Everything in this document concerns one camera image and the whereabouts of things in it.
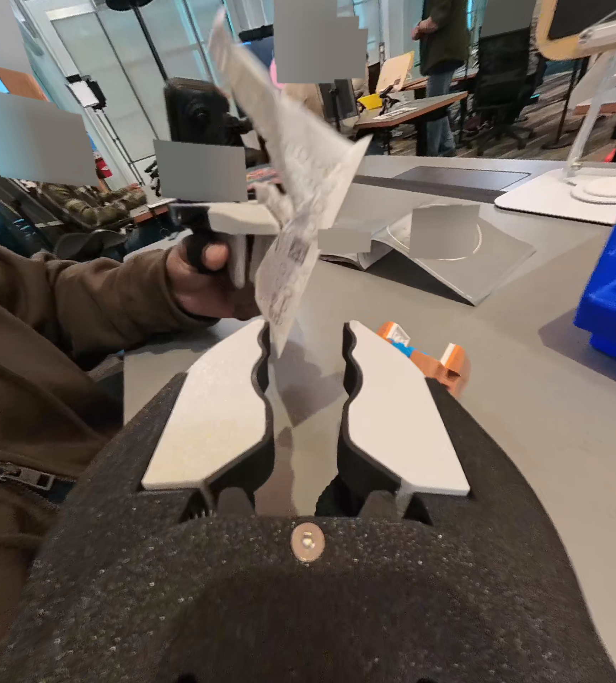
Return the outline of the grey instruction booklet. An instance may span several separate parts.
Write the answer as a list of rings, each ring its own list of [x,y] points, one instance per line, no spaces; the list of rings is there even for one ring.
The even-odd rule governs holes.
[[[367,270],[396,252],[471,305],[488,297],[536,248],[481,216],[475,202],[424,202],[392,221],[340,219],[335,229],[369,235],[328,238],[321,258]]]

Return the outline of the black office chair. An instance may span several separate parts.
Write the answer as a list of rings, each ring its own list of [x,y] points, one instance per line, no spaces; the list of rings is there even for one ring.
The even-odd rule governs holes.
[[[546,59],[538,50],[535,53],[536,68],[531,73],[530,27],[479,38],[472,113],[488,127],[467,144],[477,157],[483,156],[493,140],[508,137],[517,142],[518,149],[525,149],[534,138],[534,128],[519,125],[517,120],[544,76]]]

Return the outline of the tripod light panel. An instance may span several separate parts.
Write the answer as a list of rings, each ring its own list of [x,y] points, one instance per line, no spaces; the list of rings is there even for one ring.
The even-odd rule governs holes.
[[[97,81],[90,76],[73,74],[66,77],[70,93],[83,109],[104,111],[107,99]]]

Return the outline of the white printed paper bag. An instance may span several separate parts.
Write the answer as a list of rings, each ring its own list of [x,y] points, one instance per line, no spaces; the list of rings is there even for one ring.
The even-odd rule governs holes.
[[[320,257],[318,235],[334,225],[369,140],[349,141],[280,93],[261,62],[234,38],[223,7],[213,21],[208,51],[265,142],[285,190],[284,195],[261,190],[261,208],[269,210],[280,228],[252,278],[257,306],[280,357]]]

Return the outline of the grey desk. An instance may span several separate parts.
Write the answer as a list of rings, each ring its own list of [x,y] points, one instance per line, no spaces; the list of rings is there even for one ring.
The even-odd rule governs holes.
[[[277,450],[257,508],[311,514],[336,474],[344,322],[397,322],[434,356],[462,345],[472,363],[463,405],[556,525],[616,664],[616,360],[573,325],[610,228],[491,204],[481,217],[536,251],[475,307],[396,253],[367,271],[317,264],[270,376]]]

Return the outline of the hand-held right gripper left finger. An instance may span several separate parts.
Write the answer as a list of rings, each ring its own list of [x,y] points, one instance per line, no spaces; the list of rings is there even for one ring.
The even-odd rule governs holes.
[[[256,491],[274,468],[269,325],[254,320],[204,353],[168,416],[141,485],[146,491]]]

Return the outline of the wooden office desk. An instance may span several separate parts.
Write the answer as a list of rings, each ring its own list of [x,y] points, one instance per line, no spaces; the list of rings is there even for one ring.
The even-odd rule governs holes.
[[[416,132],[415,155],[426,157],[427,125],[446,117],[449,107],[456,103],[461,103],[461,109],[465,111],[464,101],[467,95],[466,91],[458,91],[432,98],[421,98],[403,103],[384,114],[365,111],[355,121],[353,130],[357,137],[365,133],[372,134],[380,142],[382,152],[390,155],[392,131],[403,124],[413,125]]]

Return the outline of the person's left hand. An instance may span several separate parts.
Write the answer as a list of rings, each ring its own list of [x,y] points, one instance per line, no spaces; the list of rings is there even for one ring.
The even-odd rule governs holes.
[[[209,243],[201,251],[201,273],[188,259],[187,240],[168,251],[166,272],[175,302],[184,312],[205,318],[249,320],[260,314],[255,289],[247,284],[236,288],[229,278],[226,243]]]

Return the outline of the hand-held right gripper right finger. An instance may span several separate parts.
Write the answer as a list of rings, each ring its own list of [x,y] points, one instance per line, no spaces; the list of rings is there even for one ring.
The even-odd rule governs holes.
[[[346,362],[338,474],[355,494],[468,494],[470,485],[427,380],[441,365],[359,321],[343,328]]]

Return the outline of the brown toy brick model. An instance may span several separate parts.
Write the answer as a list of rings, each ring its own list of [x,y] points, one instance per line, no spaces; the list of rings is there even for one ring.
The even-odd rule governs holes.
[[[437,359],[411,346],[410,336],[395,322],[381,325],[377,335],[403,353],[427,378],[437,380],[452,396],[461,398],[471,374],[470,359],[462,346],[450,343]]]

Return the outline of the person's left forearm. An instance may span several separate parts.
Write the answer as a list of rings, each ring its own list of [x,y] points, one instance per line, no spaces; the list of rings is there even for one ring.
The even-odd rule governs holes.
[[[78,263],[48,253],[24,258],[0,246],[0,368],[32,382],[43,357],[67,365],[68,357],[104,356],[219,320],[192,316],[175,302],[170,249],[122,263]]]

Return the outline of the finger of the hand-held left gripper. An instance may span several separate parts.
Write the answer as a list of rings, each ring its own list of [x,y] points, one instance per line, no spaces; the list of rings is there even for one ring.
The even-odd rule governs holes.
[[[209,204],[210,229],[226,235],[277,235],[280,223],[263,204]]]

